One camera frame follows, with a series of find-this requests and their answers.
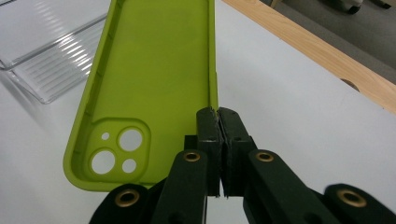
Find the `lime green phone case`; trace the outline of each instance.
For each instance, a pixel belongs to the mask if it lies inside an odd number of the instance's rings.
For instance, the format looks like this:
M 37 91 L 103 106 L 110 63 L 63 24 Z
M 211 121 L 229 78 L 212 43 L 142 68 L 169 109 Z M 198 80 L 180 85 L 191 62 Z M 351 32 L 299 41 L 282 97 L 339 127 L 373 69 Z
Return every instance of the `lime green phone case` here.
M 64 154 L 75 186 L 165 178 L 195 113 L 218 107 L 213 0 L 113 0 Z

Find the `wooden edge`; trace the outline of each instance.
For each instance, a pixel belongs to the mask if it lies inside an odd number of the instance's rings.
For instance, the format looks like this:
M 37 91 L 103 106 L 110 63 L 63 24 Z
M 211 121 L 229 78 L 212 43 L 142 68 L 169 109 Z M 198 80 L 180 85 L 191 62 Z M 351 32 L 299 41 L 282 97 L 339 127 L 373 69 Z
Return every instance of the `wooden edge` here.
M 396 114 L 396 86 L 259 0 L 223 0 L 335 76 Z

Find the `bolt hole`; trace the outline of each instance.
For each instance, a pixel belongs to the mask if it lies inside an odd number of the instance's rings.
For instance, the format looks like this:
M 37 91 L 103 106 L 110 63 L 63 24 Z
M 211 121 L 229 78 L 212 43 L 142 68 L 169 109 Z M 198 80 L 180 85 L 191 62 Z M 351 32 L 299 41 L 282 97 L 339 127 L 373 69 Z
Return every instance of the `bolt hole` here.
M 125 151 L 135 151 L 142 145 L 142 134 L 135 130 L 129 129 L 120 136 L 120 146 Z
M 349 189 L 338 190 L 337 196 L 344 203 L 347 203 L 354 207 L 364 207 L 367 205 L 367 202 L 363 197 Z
M 201 156 L 195 152 L 188 152 L 184 154 L 184 160 L 186 161 L 198 161 L 201 159 Z
M 256 155 L 257 160 L 259 161 L 273 161 L 274 157 L 273 155 L 267 153 L 267 152 L 259 152 Z
M 110 172 L 114 164 L 116 162 L 116 159 L 113 155 L 108 150 L 103 150 L 98 152 L 92 159 L 92 169 L 94 172 L 96 172 L 99 175 L 104 175 Z
M 321 223 L 323 223 L 321 218 L 318 215 L 313 214 L 313 213 L 305 214 L 304 220 L 305 220 L 305 223 L 308 223 L 308 224 L 321 224 Z
M 129 207 L 139 200 L 139 192 L 134 189 L 125 189 L 117 194 L 115 203 L 119 207 Z

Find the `clear plastic tray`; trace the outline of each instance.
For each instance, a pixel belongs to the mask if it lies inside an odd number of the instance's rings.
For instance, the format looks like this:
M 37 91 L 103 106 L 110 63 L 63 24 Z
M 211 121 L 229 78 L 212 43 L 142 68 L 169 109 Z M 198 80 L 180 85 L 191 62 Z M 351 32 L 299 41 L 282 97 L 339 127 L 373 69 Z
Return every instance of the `clear plastic tray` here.
M 5 5 L 6 3 L 9 3 L 13 0 L 0 0 L 0 6 Z
M 109 0 L 16 0 L 0 6 L 0 71 L 49 103 L 90 72 Z

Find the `white surface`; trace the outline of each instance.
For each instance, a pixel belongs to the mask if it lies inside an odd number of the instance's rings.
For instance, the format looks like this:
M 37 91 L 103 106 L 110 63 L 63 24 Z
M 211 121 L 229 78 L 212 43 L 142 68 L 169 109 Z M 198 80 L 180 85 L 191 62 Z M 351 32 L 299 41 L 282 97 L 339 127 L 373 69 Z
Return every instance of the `white surface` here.
M 396 116 L 217 1 L 219 103 L 260 148 L 322 192 L 344 182 L 396 211 Z M 73 187 L 62 160 L 80 84 L 42 105 L 0 77 L 0 223 L 88 223 L 104 193 Z M 207 223 L 247 223 L 240 199 L 209 199 Z

